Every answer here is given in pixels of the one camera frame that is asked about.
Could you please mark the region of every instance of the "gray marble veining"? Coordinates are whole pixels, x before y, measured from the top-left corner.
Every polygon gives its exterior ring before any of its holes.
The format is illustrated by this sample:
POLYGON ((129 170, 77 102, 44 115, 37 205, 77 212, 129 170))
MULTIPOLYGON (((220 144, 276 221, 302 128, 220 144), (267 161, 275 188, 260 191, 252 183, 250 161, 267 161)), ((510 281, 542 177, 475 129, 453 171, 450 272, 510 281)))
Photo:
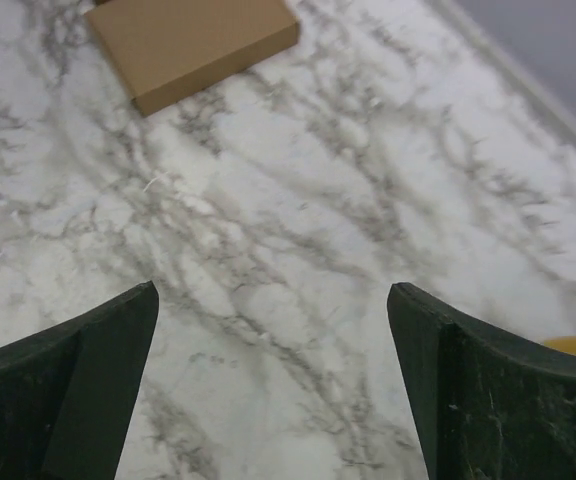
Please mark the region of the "gray marble veining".
POLYGON ((423 479, 396 281, 576 333, 576 151, 419 1, 291 7, 298 47, 143 119, 86 3, 0 0, 0 345, 161 293, 120 480, 423 479))

